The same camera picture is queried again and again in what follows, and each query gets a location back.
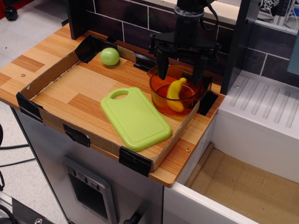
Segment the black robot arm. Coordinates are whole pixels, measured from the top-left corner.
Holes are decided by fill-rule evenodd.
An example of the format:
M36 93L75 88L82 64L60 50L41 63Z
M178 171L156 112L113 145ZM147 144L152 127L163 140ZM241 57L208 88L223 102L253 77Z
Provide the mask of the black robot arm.
M185 59L194 62L192 84L196 85L202 79L207 67L217 62L221 45L199 36L198 29L213 31L218 27L218 15L211 6L212 0L178 0L174 7L176 15L175 30L170 33L152 33L149 35L151 44L149 53L156 57L157 74L160 79L166 79L169 58ZM209 8L216 18L211 29L204 25L204 9Z

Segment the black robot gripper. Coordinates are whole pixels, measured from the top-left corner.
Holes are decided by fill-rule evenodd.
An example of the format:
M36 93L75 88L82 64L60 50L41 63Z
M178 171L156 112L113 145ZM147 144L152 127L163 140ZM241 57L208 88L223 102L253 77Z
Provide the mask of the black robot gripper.
M151 33L149 53L156 57L160 79L165 80L169 58L194 62L192 84L197 85L205 73L207 64L218 59L221 45L199 35L199 28L212 31L204 25L203 14L177 14L175 29L168 33Z

